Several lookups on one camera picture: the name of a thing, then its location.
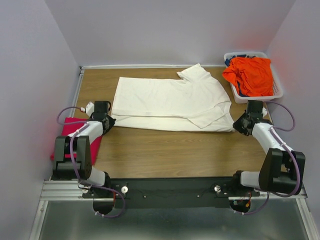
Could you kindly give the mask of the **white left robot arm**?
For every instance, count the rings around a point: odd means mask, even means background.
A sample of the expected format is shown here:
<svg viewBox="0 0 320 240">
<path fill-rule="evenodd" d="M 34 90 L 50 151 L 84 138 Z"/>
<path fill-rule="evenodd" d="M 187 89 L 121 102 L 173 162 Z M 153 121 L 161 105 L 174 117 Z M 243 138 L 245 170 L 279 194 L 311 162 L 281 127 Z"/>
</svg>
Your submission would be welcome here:
<svg viewBox="0 0 320 240">
<path fill-rule="evenodd" d="M 85 120 L 77 121 L 80 126 L 68 135 L 55 139 L 52 178 L 54 180 L 77 180 L 86 189 L 93 191 L 101 198 L 107 197 L 111 189 L 109 174 L 93 167 L 91 144 L 108 133 L 116 123 L 109 115 L 111 102 L 107 100 L 89 102 L 86 107 L 69 106 L 59 112 L 56 122 L 62 126 L 73 125 L 72 122 L 60 121 L 61 114 L 69 109 L 78 109 L 88 115 Z"/>
</svg>

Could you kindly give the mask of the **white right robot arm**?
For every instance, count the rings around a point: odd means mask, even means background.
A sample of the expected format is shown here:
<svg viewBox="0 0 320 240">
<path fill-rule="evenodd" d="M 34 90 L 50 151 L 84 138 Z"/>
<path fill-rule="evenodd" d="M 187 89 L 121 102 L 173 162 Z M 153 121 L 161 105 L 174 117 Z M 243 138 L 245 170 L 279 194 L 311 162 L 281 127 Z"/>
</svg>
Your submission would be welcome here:
<svg viewBox="0 0 320 240">
<path fill-rule="evenodd" d="M 289 147 L 277 134 L 278 129 L 264 118 L 264 103 L 249 100 L 233 128 L 245 136 L 253 136 L 265 152 L 260 171 L 238 170 L 233 175 L 230 191 L 241 196 L 248 188 L 270 192 L 288 198 L 298 195 L 302 188 L 306 157 Z"/>
</svg>

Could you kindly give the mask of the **white t shirt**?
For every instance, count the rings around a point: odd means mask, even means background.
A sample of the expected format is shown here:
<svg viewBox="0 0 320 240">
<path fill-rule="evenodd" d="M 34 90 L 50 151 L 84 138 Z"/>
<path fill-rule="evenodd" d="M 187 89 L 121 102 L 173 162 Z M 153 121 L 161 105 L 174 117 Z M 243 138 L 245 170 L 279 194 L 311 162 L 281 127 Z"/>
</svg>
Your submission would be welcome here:
<svg viewBox="0 0 320 240">
<path fill-rule="evenodd" d="M 233 132 L 231 100 L 200 64 L 179 79 L 120 77 L 111 115 L 116 126 L 174 132 Z"/>
</svg>

